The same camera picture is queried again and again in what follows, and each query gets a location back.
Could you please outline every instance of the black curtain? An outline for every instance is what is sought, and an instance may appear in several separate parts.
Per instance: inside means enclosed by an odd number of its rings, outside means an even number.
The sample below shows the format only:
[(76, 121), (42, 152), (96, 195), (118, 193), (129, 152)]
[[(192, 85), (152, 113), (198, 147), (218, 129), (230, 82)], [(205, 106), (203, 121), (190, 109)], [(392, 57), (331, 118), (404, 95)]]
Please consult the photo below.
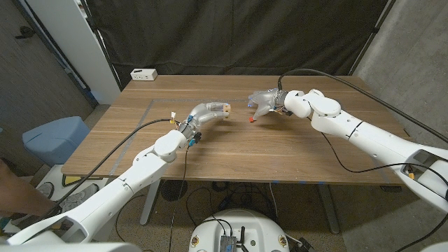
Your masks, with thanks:
[(122, 84), (159, 74), (347, 75), (387, 0), (87, 0)]

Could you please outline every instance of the concrete wall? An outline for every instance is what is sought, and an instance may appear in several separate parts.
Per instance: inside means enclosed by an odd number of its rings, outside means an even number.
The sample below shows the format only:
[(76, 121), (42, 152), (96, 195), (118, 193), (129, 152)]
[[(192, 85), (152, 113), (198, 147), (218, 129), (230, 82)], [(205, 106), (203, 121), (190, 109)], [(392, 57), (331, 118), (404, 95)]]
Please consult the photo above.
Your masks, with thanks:
[[(384, 101), (448, 136), (448, 1), (397, 0), (358, 68)], [(448, 144), (396, 115), (420, 144)]]

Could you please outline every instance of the wooden table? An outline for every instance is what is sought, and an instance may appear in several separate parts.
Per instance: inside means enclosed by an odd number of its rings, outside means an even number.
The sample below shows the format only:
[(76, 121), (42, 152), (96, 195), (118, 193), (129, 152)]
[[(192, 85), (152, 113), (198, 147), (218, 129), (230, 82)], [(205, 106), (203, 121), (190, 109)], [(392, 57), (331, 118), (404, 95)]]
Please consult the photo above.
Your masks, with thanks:
[[(115, 103), (69, 158), (62, 172), (86, 175), (117, 143), (137, 125), (176, 112), (184, 120), (198, 104), (221, 101), (232, 106), (228, 120), (215, 120), (202, 128), (202, 140), (188, 152), (185, 179), (205, 181), (251, 181), (280, 183), (328, 183), (358, 185), (400, 184), (387, 169), (364, 174), (345, 171), (322, 135), (308, 119), (269, 113), (249, 122), (255, 108), (247, 99), (255, 90), (277, 86), (277, 76), (158, 76), (155, 81), (131, 81)], [(369, 90), (354, 76), (344, 79)], [(408, 138), (403, 127), (381, 105), (335, 80), (321, 76), (287, 76), (285, 90), (315, 88), (339, 101), (345, 111), (399, 137)], [(143, 128), (118, 149), (94, 174), (119, 176), (135, 155), (174, 129), (169, 122)], [(359, 170), (373, 167), (370, 157), (348, 141), (328, 136), (346, 167)], [(164, 179), (182, 179), (185, 150), (168, 168)]]

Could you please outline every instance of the white power strip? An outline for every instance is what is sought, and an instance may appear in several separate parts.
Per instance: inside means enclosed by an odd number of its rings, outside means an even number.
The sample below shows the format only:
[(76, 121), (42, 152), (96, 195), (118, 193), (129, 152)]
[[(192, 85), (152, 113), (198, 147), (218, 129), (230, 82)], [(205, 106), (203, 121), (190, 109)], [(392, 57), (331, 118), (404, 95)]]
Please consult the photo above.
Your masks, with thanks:
[(131, 72), (131, 77), (134, 81), (154, 81), (157, 78), (157, 71), (155, 69), (134, 69)]

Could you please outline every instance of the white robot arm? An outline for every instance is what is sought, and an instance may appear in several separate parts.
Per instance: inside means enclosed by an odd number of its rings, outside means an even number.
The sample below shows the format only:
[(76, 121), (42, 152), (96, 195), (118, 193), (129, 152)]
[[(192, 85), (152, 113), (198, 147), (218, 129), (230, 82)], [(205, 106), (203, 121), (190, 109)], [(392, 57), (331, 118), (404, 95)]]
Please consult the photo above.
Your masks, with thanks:
[[(200, 127), (213, 118), (228, 117), (230, 105), (218, 102), (197, 105), (178, 130), (160, 137), (154, 145), (141, 151), (132, 166), (95, 195), (73, 210), (35, 223), (10, 239), (8, 244), (85, 243), (90, 242), (107, 221), (142, 188), (160, 179), (176, 151), (200, 139)], [(64, 225), (64, 231), (54, 230)]]
[[(318, 90), (311, 90), (307, 94), (297, 90), (257, 91), (249, 96), (248, 106), (254, 104), (258, 104), (258, 109), (254, 117), (249, 119), (251, 122), (270, 111), (294, 113), (299, 118), (312, 114), (311, 125), (315, 130), (346, 139), (385, 165), (398, 164), (390, 169), (406, 186), (448, 213), (448, 150), (406, 141), (355, 118), (343, 111), (337, 101), (324, 97)], [(430, 167), (445, 181), (424, 167)]]

